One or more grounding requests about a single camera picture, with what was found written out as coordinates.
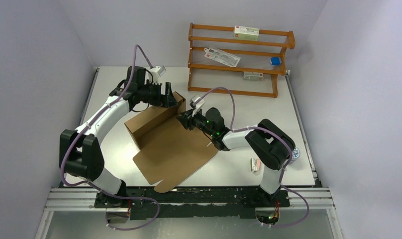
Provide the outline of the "brown cardboard box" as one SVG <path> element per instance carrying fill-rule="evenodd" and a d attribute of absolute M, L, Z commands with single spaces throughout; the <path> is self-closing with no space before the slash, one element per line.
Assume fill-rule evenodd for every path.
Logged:
<path fill-rule="evenodd" d="M 173 96 L 176 106 L 150 106 L 124 124 L 139 149 L 133 161 L 158 193 L 179 186 L 218 153 L 200 130 L 184 129 L 177 116 L 186 110 L 186 99 Z"/>

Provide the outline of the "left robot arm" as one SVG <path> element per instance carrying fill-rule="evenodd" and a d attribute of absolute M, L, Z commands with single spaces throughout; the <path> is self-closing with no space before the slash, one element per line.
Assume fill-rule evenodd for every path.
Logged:
<path fill-rule="evenodd" d="M 60 135 L 59 167 L 64 185 L 70 174 L 83 183 L 95 186 L 114 207 L 126 204 L 126 183 L 115 177 L 104 165 L 101 143 L 113 126 L 139 103 L 171 108 L 178 104 L 171 83 L 165 83 L 165 92 L 159 78 L 166 72 L 164 66 L 150 69 L 130 66 L 126 78 L 110 92 L 103 106 L 85 123 L 74 130 L 66 129 Z"/>

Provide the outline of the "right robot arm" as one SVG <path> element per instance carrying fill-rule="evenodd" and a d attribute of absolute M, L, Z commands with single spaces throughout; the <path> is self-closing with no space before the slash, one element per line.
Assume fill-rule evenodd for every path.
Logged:
<path fill-rule="evenodd" d="M 263 119 L 257 125 L 231 131 L 217 108 L 206 113 L 191 109 L 178 114 L 177 120 L 187 130 L 202 131 L 219 151 L 251 148 L 264 166 L 259 201 L 264 206 L 276 202 L 284 164 L 292 158 L 296 144 L 274 123 Z"/>

